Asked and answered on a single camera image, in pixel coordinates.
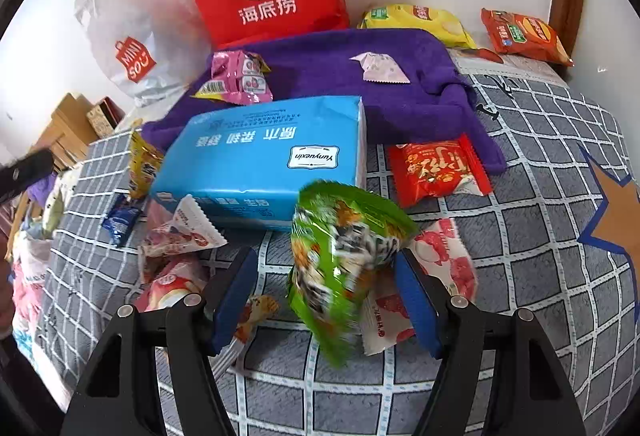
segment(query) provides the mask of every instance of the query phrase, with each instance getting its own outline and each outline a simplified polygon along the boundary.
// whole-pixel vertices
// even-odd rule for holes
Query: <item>star pattern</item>
[[[602,203],[596,210],[578,242],[596,246],[614,254],[623,254],[629,262],[634,279],[635,314],[638,320],[638,275],[640,272],[640,199],[638,187],[627,175],[618,180],[605,171],[580,146],[591,174],[602,194]]]

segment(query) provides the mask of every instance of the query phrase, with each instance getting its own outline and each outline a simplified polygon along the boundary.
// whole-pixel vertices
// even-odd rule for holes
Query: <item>purple towel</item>
[[[56,182],[56,175],[50,174],[42,180],[36,181],[33,185],[27,188],[27,194],[31,201],[35,201],[42,208],[47,203],[47,198],[53,190],[53,185]]]
[[[506,170],[500,148],[476,117],[476,92],[458,75],[445,47],[414,29],[348,29],[259,42],[242,49],[258,53],[271,68],[267,82],[275,100],[316,95],[359,95],[367,117],[369,143],[423,143],[455,140],[463,132],[491,174]],[[410,84],[362,80],[350,60],[367,51],[391,55]],[[167,150],[192,116],[230,106],[191,98],[209,80],[196,80],[167,116],[143,127],[151,144]]]

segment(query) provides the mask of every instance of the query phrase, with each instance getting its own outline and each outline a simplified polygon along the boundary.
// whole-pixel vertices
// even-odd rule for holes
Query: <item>blue snack wrapper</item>
[[[141,213],[142,210],[129,203],[124,194],[118,194],[113,207],[102,222],[116,247],[121,248],[127,242]]]

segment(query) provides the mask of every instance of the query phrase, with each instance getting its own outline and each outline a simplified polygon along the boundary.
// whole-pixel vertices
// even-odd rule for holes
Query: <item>red snack packet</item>
[[[539,61],[573,66],[558,34],[547,23],[519,13],[482,9],[496,53],[517,54]]]
[[[458,140],[393,145],[388,154],[401,207],[410,207],[425,196],[484,196],[492,191],[466,134]]]

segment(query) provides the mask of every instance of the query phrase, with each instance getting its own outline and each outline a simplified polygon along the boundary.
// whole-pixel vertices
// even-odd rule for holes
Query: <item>blue gripper pad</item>
[[[213,315],[215,331],[211,345],[216,354],[231,342],[238,326],[238,319],[249,294],[254,290],[257,277],[258,255],[255,250],[249,250]]]
[[[394,273],[396,286],[418,342],[429,350],[433,358],[442,358],[436,313],[402,252],[396,255]]]

